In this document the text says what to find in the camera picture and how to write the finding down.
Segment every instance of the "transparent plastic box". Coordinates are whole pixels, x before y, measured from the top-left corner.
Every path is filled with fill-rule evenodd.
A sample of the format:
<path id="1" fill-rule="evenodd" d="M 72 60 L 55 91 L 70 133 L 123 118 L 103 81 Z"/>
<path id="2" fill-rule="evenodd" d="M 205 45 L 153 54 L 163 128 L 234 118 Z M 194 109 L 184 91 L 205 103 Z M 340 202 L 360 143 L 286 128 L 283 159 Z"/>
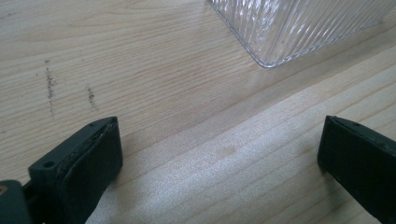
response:
<path id="1" fill-rule="evenodd" d="M 261 66 L 274 67 L 382 21 L 396 0 L 209 0 Z"/>

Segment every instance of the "light wooden table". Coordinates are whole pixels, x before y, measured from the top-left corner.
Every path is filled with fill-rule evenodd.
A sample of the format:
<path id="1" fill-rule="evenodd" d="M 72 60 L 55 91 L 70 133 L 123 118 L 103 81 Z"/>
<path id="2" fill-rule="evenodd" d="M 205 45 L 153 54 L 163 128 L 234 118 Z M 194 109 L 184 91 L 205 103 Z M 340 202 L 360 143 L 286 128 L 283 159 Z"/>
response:
<path id="1" fill-rule="evenodd" d="M 396 17 L 275 69 L 205 0 L 0 3 L 0 179 L 118 116 L 88 223 L 376 223 L 316 162 L 326 115 L 396 139 Z"/>

